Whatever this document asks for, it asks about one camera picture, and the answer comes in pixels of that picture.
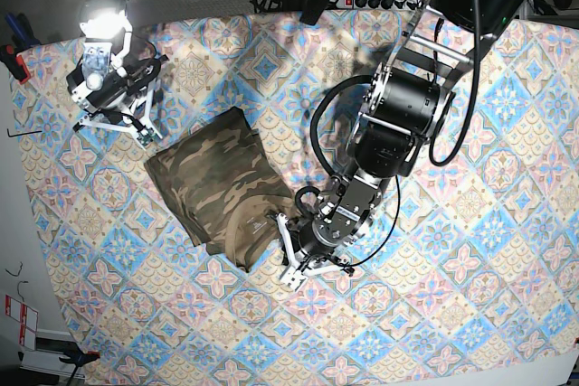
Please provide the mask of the black robot arm left side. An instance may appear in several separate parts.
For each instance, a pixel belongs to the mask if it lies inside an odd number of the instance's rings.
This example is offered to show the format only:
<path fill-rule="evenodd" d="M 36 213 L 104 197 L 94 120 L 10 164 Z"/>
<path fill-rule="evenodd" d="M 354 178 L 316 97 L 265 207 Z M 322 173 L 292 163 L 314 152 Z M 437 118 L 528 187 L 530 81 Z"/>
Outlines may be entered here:
<path fill-rule="evenodd" d="M 331 171 L 330 186 L 316 191 L 316 204 L 297 219 L 276 217 L 285 268 L 280 282 L 292 290 L 309 278 L 355 264 L 337 250 L 366 236 L 389 183 L 413 170 L 423 147 L 433 147 L 465 75 L 479 83 L 480 63 L 526 0 L 420 0 L 398 41 L 373 75 L 359 75 L 332 88 L 316 109 L 311 144 L 320 151 L 318 122 L 342 91 L 366 85 L 347 142 L 350 163 Z"/>

